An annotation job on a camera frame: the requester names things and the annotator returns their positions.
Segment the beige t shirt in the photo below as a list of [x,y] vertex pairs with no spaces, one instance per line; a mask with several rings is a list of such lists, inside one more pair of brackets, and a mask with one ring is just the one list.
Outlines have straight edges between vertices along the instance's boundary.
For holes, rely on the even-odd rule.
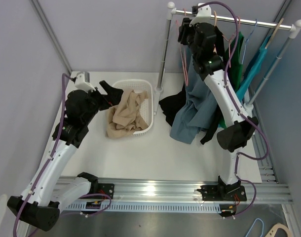
[[136,93],[132,89],[124,90],[120,103],[107,110],[107,136],[118,139],[147,129],[149,126],[140,113],[141,105],[146,99],[146,91]]

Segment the grey blue t shirt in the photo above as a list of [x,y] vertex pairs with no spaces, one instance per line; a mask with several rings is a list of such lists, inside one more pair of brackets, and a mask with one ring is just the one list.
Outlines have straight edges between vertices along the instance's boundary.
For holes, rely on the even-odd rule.
[[195,72],[189,49],[185,49],[188,85],[185,87],[186,103],[177,112],[170,137],[176,141],[191,144],[196,135],[207,130],[217,108],[217,101],[201,77]]

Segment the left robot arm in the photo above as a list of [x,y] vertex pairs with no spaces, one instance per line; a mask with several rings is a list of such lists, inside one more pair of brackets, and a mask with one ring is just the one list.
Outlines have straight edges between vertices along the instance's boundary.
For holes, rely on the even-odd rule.
[[61,118],[52,135],[50,151],[27,188],[7,202],[7,207],[16,216],[16,223],[23,221],[49,231],[64,209],[78,198],[105,196],[99,191],[98,177],[86,172],[80,173],[67,187],[54,192],[62,171],[80,147],[95,115],[121,101],[122,89],[114,88],[104,80],[99,84],[105,94],[96,87],[63,94]]

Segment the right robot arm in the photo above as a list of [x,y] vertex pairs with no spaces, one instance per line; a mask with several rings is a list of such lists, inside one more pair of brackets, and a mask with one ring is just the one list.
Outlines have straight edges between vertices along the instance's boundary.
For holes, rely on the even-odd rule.
[[179,27],[178,42],[189,47],[195,71],[213,93],[226,128],[216,134],[223,150],[222,169],[216,185],[203,185],[198,191],[204,201],[246,201],[245,188],[238,178],[237,156],[251,139],[258,119],[242,107],[217,52],[217,34],[212,24],[185,17]]

